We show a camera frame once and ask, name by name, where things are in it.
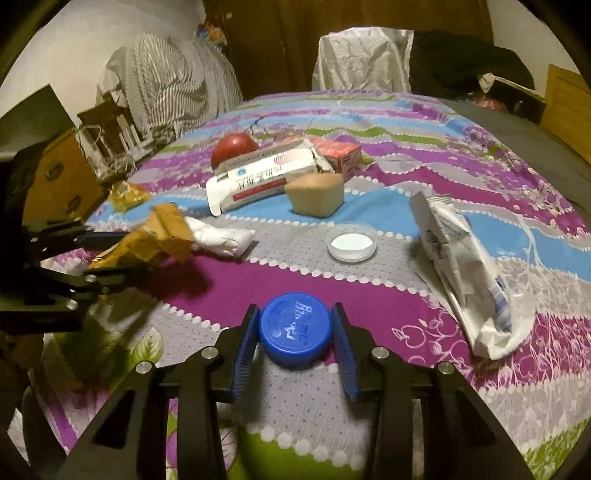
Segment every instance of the yellow snack package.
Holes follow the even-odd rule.
[[[142,203],[150,200],[152,196],[147,190],[128,181],[118,181],[111,187],[109,201],[116,212],[125,213]]]
[[[187,261],[193,234],[174,203],[152,208],[145,223],[128,233],[121,242],[97,255],[89,268],[117,267],[146,263],[157,266],[167,256]]]

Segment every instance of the blue bottle cap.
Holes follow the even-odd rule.
[[[330,314],[305,293],[286,293],[269,302],[259,323],[269,358],[289,366],[309,365],[330,342]]]

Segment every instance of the red apple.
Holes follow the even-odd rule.
[[[228,158],[234,158],[238,155],[244,155],[245,153],[254,152],[258,150],[259,146],[251,138],[250,135],[241,134],[230,134],[223,137],[216,148],[212,152],[212,169],[216,169],[220,166],[223,161]]]

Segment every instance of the small plastic container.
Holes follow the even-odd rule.
[[[329,229],[326,246],[330,254],[341,262],[362,262],[374,254],[378,233],[364,223],[340,223]]]

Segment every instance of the white wall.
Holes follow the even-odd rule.
[[[191,36],[205,19],[202,0],[72,0],[21,53],[0,86],[0,116],[46,84],[76,123],[92,108],[111,54],[141,32]]]
[[[519,55],[541,95],[546,92],[550,63],[579,71],[552,31],[519,0],[488,0],[488,8],[495,45],[510,48]]]

